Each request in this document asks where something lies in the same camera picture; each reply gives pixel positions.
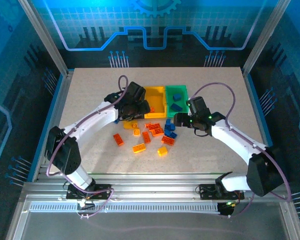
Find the aluminum frame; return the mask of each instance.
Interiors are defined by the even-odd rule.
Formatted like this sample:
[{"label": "aluminum frame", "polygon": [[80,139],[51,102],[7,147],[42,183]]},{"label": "aluminum frame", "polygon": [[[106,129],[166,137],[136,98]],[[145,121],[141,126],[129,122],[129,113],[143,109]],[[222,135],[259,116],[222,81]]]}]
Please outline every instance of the aluminum frame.
[{"label": "aluminum frame", "polygon": [[[63,61],[55,43],[53,42],[46,26],[40,18],[36,8],[27,0],[19,0],[22,8],[28,16],[30,22],[35,28],[37,34],[48,50],[51,58],[56,64],[57,68],[63,76],[66,76],[68,81],[62,85],[60,90],[60,97],[57,101],[54,113],[50,120],[49,125],[57,125],[60,121],[62,110],[65,104],[66,96],[70,86],[72,72]],[[246,80],[248,73],[255,64],[261,51],[266,45],[268,39],[272,35],[275,27],[281,19],[285,9],[287,8],[290,0],[279,0],[275,9],[273,10],[266,26],[264,27],[257,43],[255,44],[250,56],[244,65],[244,78]],[[262,129],[260,118],[256,114],[259,128]],[[261,131],[265,143],[266,137]],[[23,235],[26,222],[28,220],[29,212],[31,211],[32,203],[75,203],[65,199],[66,190],[63,189],[65,180],[61,177],[47,178],[45,176],[46,162],[43,156],[43,150],[40,152],[40,161],[36,167],[33,181],[24,184],[19,201],[17,203],[10,228],[6,239],[21,239]],[[97,180],[98,183],[112,184],[115,189],[113,194],[113,201],[117,203],[198,203],[209,204],[217,201],[200,200],[200,197],[195,193],[195,187],[198,184],[212,184],[221,173],[182,173],[182,174],[92,174],[91,176]],[[284,186],[276,189],[275,193],[279,195],[286,194]],[[242,203],[247,203],[252,192],[245,193],[246,198]],[[273,203],[280,202],[281,211],[285,220],[287,231],[290,239],[300,240],[300,221],[292,203],[283,202],[273,195],[267,194],[264,197],[255,197],[255,202],[260,203]]]},{"label": "aluminum frame", "polygon": [[259,58],[261,52],[265,48],[269,38],[274,33],[281,17],[284,15],[291,0],[279,0],[273,9],[269,19],[267,20],[258,40],[256,41],[253,49],[248,56],[244,66],[243,66],[243,76],[246,77],[250,73],[251,69],[255,65],[257,59]]},{"label": "aluminum frame", "polygon": [[32,4],[31,1],[28,0],[18,0],[18,1],[21,7],[23,8],[25,14],[29,18],[36,33],[39,35],[39,38],[41,39],[43,45],[45,46],[48,53],[50,54],[59,72],[64,77],[67,76],[69,70],[66,66],[66,63],[63,60],[61,54],[59,53],[58,48],[55,42],[53,41],[51,35],[49,34],[49,31],[45,26],[43,20],[41,19],[37,9],[35,8],[35,6]]}]

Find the blue lego brick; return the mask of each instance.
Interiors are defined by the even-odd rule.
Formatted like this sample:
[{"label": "blue lego brick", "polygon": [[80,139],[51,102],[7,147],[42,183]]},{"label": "blue lego brick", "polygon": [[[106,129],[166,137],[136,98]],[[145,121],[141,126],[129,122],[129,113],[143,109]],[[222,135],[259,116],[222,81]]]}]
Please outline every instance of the blue lego brick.
[{"label": "blue lego brick", "polygon": [[181,97],[180,93],[176,93],[176,94],[173,95],[172,98],[173,98],[173,101],[176,102],[176,101],[180,101],[182,97]]},{"label": "blue lego brick", "polygon": [[171,132],[169,137],[172,138],[172,139],[175,139],[177,136],[178,136],[178,134],[176,134],[174,132]]},{"label": "blue lego brick", "polygon": [[180,107],[179,105],[172,103],[171,107],[170,107],[173,111],[175,112],[181,112],[182,111],[182,107]]},{"label": "blue lego brick", "polygon": [[164,135],[166,135],[167,137],[170,137],[172,132],[170,132],[168,129],[164,129]]},{"label": "blue lego brick", "polygon": [[176,126],[173,123],[171,123],[170,124],[170,131],[173,132],[174,130],[176,130]]}]

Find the orange lego brick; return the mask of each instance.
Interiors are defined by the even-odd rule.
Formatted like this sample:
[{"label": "orange lego brick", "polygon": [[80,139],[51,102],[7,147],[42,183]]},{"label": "orange lego brick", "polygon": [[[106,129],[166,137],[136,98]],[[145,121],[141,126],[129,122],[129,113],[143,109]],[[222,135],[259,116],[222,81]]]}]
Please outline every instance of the orange lego brick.
[{"label": "orange lego brick", "polygon": [[122,146],[124,144],[124,141],[122,140],[119,133],[113,135],[113,137],[114,137],[114,140],[115,140],[116,144],[118,144],[118,146]]},{"label": "orange lego brick", "polygon": [[170,146],[173,146],[175,144],[175,140],[171,137],[167,137],[167,136],[163,136],[163,138],[161,139],[161,142],[163,144],[168,144]]},{"label": "orange lego brick", "polygon": [[165,146],[160,147],[160,148],[158,149],[158,154],[159,154],[160,157],[162,157],[162,156],[164,156],[164,155],[167,155],[167,154],[168,154],[167,148],[166,148]]},{"label": "orange lego brick", "polygon": [[138,123],[133,123],[133,124],[131,125],[131,127],[132,127],[132,129],[138,129]]},{"label": "orange lego brick", "polygon": [[149,125],[149,131],[153,130],[153,129],[159,129],[161,128],[159,123],[155,123],[155,124],[150,124]]},{"label": "orange lego brick", "polygon": [[156,128],[151,130],[152,136],[153,137],[158,137],[164,134],[164,130],[160,127],[160,128]]},{"label": "orange lego brick", "polygon": [[142,133],[142,136],[143,136],[143,140],[144,140],[144,143],[145,143],[145,144],[148,144],[148,143],[151,142],[149,133],[148,133],[147,131],[144,131],[144,132]]},{"label": "orange lego brick", "polygon": [[140,136],[140,129],[133,129],[133,136]]},{"label": "orange lego brick", "polygon": [[132,121],[123,121],[123,128],[124,129],[133,129],[133,128],[138,128],[138,122],[137,120],[132,120]]},{"label": "orange lego brick", "polygon": [[135,154],[140,153],[144,150],[146,150],[146,145],[144,143],[141,143],[139,145],[135,145],[132,147],[132,150]]}]

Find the ventilation grille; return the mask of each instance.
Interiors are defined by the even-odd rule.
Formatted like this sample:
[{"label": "ventilation grille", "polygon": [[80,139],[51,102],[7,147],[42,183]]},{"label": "ventilation grille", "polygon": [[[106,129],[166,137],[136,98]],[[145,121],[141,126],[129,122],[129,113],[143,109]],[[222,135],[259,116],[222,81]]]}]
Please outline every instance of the ventilation grille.
[{"label": "ventilation grille", "polygon": [[33,202],[30,205],[32,212],[75,212],[76,202]]},{"label": "ventilation grille", "polygon": [[[30,206],[32,212],[95,212],[102,202],[81,211],[75,202],[34,202]],[[104,213],[215,213],[218,214],[218,203],[130,203],[110,202],[100,212]]]}]

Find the white robotic arm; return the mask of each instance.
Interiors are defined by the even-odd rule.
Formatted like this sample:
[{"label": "white robotic arm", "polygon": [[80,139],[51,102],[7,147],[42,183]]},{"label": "white robotic arm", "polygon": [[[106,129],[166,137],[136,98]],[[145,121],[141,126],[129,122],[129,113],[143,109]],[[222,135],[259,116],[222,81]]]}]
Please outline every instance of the white robotic arm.
[{"label": "white robotic arm", "polygon": [[[235,128],[232,124],[230,124],[230,127],[233,130],[239,132],[247,139],[249,139],[256,146],[259,146],[261,149],[266,150],[266,145],[253,140],[252,138]],[[226,121],[224,119],[217,121],[215,125],[211,126],[211,134],[212,137],[220,140],[229,148],[231,148],[234,152],[236,152],[245,161],[247,166],[249,165],[249,160],[252,158],[253,154],[257,155],[261,153],[260,150],[251,146],[241,137],[236,135],[234,131],[230,130],[227,127]],[[248,186],[246,175],[247,173],[232,172],[223,177],[221,182],[228,192],[233,192],[237,190],[250,191],[251,189]]]},{"label": "white robotic arm", "polygon": [[[81,151],[96,132],[117,119],[130,121],[150,112],[149,104],[145,100],[146,90],[143,87],[131,82],[124,96],[119,95],[122,92],[124,91],[109,94],[87,116],[64,129],[55,126],[48,134],[46,157],[51,160],[55,154],[52,164],[66,175],[71,184],[81,190],[90,192],[96,190],[96,182],[81,164]],[[63,140],[64,143],[56,152]]]},{"label": "white robotic arm", "polygon": [[[110,104],[110,102],[104,101],[91,113],[98,111]],[[96,115],[87,119],[76,129],[76,131],[72,132],[69,137],[76,139],[79,151],[82,152],[84,145],[86,145],[100,129],[102,129],[105,125],[114,122],[117,118],[118,110],[115,108],[115,106],[111,106],[106,110],[97,113]],[[69,133],[76,125],[77,122],[66,126],[64,128],[64,133]],[[82,164],[80,164],[74,172],[68,174],[67,177],[71,180],[72,183],[76,184],[80,189],[83,190],[85,190],[93,182],[92,177],[82,167]]]},{"label": "white robotic arm", "polygon": [[219,112],[210,113],[205,101],[198,96],[188,100],[190,113],[177,113],[173,121],[177,127],[188,127],[206,132],[207,136],[214,137],[234,152],[247,164],[245,173],[228,172],[215,181],[216,190],[221,196],[233,191],[253,191],[263,197],[283,183],[277,168],[265,155],[270,155],[283,167],[280,151],[274,147],[257,142],[227,123],[226,117]]}]

